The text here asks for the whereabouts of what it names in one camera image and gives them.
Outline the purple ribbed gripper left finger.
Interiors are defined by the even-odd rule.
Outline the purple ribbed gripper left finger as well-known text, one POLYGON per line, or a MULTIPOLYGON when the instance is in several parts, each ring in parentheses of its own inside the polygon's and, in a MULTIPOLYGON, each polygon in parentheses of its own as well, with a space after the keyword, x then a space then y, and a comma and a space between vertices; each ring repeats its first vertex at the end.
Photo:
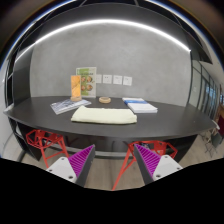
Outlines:
POLYGON ((60 157, 47 171, 83 187, 86 183, 94 157, 95 145, 91 145, 69 158, 60 157))

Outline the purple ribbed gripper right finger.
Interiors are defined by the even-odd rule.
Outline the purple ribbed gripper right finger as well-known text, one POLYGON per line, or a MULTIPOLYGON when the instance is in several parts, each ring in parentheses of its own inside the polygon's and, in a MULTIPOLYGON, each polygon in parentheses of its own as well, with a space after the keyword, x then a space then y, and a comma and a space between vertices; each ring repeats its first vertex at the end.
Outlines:
POLYGON ((180 171, 182 167, 169 155, 158 155, 138 144, 134 145, 134 156, 145 184, 180 171))

